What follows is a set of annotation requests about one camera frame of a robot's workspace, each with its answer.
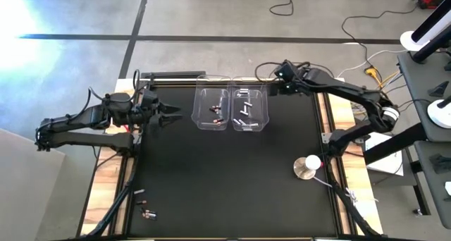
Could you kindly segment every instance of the gray floor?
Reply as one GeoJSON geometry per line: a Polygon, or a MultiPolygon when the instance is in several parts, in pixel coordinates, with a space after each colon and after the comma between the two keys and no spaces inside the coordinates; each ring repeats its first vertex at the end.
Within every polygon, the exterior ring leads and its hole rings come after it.
{"type": "MultiPolygon", "coordinates": [[[[5,0],[7,37],[18,34],[130,35],[141,0],[5,0]]],[[[148,0],[140,35],[206,35],[251,37],[346,38],[340,29],[347,16],[377,16],[384,10],[408,11],[410,0],[294,0],[295,14],[279,17],[268,12],[286,0],[148,0]]],[[[386,15],[378,20],[349,20],[355,37],[397,39],[414,30],[430,13],[386,15]]],[[[0,46],[0,128],[32,138],[41,119],[77,112],[87,88],[112,92],[128,41],[2,39],[0,46]]],[[[401,50],[399,45],[368,45],[376,51],[401,50]]],[[[276,44],[218,42],[137,42],[126,75],[142,72],[205,70],[209,74],[253,75],[264,61],[311,61],[328,66],[337,75],[363,62],[363,49],[354,44],[276,44]]],[[[397,70],[395,54],[372,60],[383,77],[397,70]]],[[[263,68],[261,74],[270,72],[263,68]]],[[[346,81],[375,87],[362,70],[346,72],[346,81]]],[[[403,79],[390,87],[403,85],[403,79]]],[[[390,94],[396,103],[409,100],[407,89],[390,94]]],[[[394,132],[418,121],[411,107],[402,114],[394,132]]],[[[74,236],[94,167],[92,149],[64,147],[68,157],[39,229],[37,239],[74,236]]],[[[437,217],[416,218],[411,187],[375,187],[384,233],[391,237],[449,240],[437,217]]]]}

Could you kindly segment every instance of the black mat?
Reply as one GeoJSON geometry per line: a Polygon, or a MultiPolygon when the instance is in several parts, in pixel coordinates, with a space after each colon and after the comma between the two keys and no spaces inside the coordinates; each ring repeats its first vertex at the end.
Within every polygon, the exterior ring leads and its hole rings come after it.
{"type": "MultiPolygon", "coordinates": [[[[335,236],[328,188],[295,177],[293,162],[321,152],[314,102],[309,97],[268,98],[270,121],[262,132],[199,130],[191,121],[194,88],[165,88],[160,99],[183,110],[183,120],[159,138],[143,138],[136,199],[135,237],[335,236]]],[[[324,170],[316,174],[325,180],[324,170]]]]}

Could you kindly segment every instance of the table leg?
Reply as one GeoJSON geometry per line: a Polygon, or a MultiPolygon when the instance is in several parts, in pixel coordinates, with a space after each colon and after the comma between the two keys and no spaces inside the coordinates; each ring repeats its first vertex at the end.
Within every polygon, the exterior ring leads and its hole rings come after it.
{"type": "Polygon", "coordinates": [[[407,128],[399,135],[393,136],[391,139],[365,151],[364,156],[366,165],[398,152],[399,150],[404,149],[419,140],[426,140],[426,133],[424,132],[423,125],[421,123],[417,123],[416,125],[407,128]]]}

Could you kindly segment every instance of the clear plastic bin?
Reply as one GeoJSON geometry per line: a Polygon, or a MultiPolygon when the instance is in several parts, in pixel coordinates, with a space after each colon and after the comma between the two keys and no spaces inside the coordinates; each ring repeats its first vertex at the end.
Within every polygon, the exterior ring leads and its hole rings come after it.
{"type": "Polygon", "coordinates": [[[263,130],[269,122],[268,93],[263,83],[233,78],[231,119],[236,131],[260,132],[263,130]],[[240,92],[242,89],[248,89],[248,93],[240,92]]]}
{"type": "Polygon", "coordinates": [[[202,130],[225,130],[230,119],[230,78],[220,75],[200,75],[191,115],[202,130]],[[219,106],[218,113],[210,108],[219,106]]]}

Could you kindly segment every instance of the wooden frame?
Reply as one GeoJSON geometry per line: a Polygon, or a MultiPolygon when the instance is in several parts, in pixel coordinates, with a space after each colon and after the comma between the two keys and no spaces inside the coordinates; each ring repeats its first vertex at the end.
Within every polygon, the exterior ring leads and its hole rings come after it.
{"type": "MultiPolygon", "coordinates": [[[[132,94],[132,80],[120,79],[116,83],[115,92],[127,92],[132,94]]],[[[355,125],[354,116],[352,114],[351,104],[348,100],[342,99],[337,96],[328,95],[330,107],[332,110],[332,116],[334,120],[334,126],[336,129],[348,129],[355,125]]],[[[330,124],[328,122],[328,114],[326,110],[325,98],[322,94],[318,94],[321,119],[323,122],[324,132],[330,132],[330,124]]],[[[114,126],[106,130],[107,133],[125,132],[124,128],[116,128],[114,126]]],[[[362,154],[362,149],[356,145],[351,144],[347,151],[362,154]]],[[[99,163],[104,159],[114,154],[111,149],[102,149],[99,155],[99,163]]],[[[130,168],[132,166],[133,159],[128,159],[127,171],[124,180],[128,179],[130,175],[130,168]]],[[[114,197],[116,196],[116,188],[118,185],[119,170],[121,169],[121,158],[119,156],[111,159],[108,163],[104,164],[94,174],[92,183],[92,189],[89,195],[89,201],[87,203],[86,211],[83,214],[84,220],[81,227],[80,234],[87,234],[93,230],[96,224],[102,219],[109,207],[112,205],[114,197]]],[[[382,226],[379,220],[378,210],[376,202],[373,200],[373,190],[371,189],[371,183],[369,180],[368,172],[366,170],[366,164],[363,157],[354,156],[351,154],[344,154],[342,156],[342,164],[345,170],[346,183],[350,190],[354,191],[359,200],[359,205],[364,209],[361,211],[361,215],[369,223],[369,225],[378,233],[382,233],[382,226]]],[[[340,182],[340,176],[338,175],[337,162],[334,159],[332,162],[334,176],[338,182],[340,182]]],[[[342,232],[344,234],[351,233],[351,227],[347,218],[346,208],[344,204],[338,200],[338,209],[340,211],[340,218],[342,222],[342,232]]],[[[118,212],[118,218],[116,219],[115,234],[122,232],[121,226],[123,226],[125,218],[125,205],[127,199],[121,205],[118,212]]]]}

